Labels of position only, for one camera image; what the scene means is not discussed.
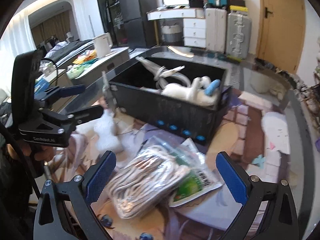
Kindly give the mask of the white foam sheet piece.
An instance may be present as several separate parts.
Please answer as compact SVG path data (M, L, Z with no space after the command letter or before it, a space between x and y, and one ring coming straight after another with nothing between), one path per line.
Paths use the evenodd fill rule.
M104 110L103 115L97 120L94 131L99 137L95 147L100 154L106 151L112 151L115 154L123 152L124 148L117 137L116 124L108 110Z

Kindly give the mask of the large green medicine packet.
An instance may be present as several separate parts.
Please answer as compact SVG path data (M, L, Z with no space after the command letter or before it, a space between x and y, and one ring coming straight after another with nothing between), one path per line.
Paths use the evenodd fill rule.
M190 168L189 174L169 198L170 207L178 207L219 189L223 183L217 172L209 169L206 156L195 143L186 139L177 147L178 160Z

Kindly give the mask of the white knotted soft toy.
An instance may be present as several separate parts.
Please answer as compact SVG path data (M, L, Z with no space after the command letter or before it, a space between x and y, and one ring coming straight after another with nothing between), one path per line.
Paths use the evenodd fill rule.
M213 107L220 98L220 85L221 81L219 79L211 81L208 76L197 77L190 87L184 87L178 83L169 83L161 91L161 94L198 106Z

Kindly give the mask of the grey side cabinet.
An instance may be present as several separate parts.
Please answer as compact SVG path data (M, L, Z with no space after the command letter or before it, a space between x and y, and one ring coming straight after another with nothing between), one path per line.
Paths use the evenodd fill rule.
M107 73L129 59L129 47L114 48L112 49L112 53L99 58L98 61L87 67L75 79L71 80L67 76L66 71L64 71L64 73L58 78L57 85L60 87L68 87L72 85L85 85L88 87L97 81L97 79L102 77L102 71Z

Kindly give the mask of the white electric kettle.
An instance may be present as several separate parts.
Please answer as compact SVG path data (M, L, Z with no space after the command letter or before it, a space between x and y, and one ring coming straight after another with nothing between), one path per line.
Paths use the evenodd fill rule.
M93 44L98 58L105 57L112 52L113 41L110 33L96 36L93 38Z

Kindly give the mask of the black refrigerator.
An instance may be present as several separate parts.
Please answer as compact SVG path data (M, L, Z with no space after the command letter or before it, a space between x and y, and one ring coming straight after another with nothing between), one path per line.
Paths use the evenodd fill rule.
M153 22L147 13L157 8L156 0L119 0L130 48L151 48L156 45Z

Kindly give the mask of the black storage box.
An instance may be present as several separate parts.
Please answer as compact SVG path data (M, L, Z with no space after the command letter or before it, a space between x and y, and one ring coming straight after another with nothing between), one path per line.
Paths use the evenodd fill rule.
M202 107L154 92L154 75L139 61L131 59L118 66L109 81L117 106L127 115L207 145L229 110L232 88L218 88L214 107Z

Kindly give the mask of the striped laundry basket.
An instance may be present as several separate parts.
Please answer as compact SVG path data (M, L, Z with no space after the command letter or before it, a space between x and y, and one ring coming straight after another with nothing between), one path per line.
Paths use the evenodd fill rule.
M180 42L182 40L182 27L180 25L161 26L163 41L167 43Z

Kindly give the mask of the shoe rack with shoes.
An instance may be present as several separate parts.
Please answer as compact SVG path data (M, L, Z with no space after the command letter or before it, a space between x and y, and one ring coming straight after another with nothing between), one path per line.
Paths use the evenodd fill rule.
M312 125L319 134L319 52L317 53L316 60L317 66L312 73L314 85L306 85L298 76L292 75L292 78L295 96L308 109Z

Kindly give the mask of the white trash bin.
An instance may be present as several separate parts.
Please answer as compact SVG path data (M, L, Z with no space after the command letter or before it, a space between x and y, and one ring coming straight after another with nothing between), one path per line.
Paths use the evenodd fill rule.
M272 88L273 80L269 76L253 71L249 83L257 93L265 94Z

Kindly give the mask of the white drawer desk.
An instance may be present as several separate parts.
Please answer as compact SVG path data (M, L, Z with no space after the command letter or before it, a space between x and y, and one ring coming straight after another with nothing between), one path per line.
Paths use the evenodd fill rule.
M157 30L161 33L163 25L180 25L182 27L182 40L175 43L187 47L205 48L206 47L206 20L204 9L202 8L183 8L183 9L157 9L147 13L149 21L158 23Z

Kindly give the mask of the white suitcase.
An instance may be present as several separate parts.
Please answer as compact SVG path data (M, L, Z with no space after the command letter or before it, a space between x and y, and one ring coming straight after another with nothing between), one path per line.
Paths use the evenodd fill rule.
M227 11L224 9L205 9L206 18L206 49L225 52Z

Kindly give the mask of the silver suitcase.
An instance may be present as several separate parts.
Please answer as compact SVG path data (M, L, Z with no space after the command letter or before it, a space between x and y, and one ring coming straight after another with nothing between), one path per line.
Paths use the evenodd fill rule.
M245 59L249 51L252 20L242 12L230 12L227 19L226 53Z

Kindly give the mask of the wooden door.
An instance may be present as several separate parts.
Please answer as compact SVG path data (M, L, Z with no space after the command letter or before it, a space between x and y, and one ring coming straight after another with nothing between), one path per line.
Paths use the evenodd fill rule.
M258 58L295 74L304 37L304 0L260 0Z

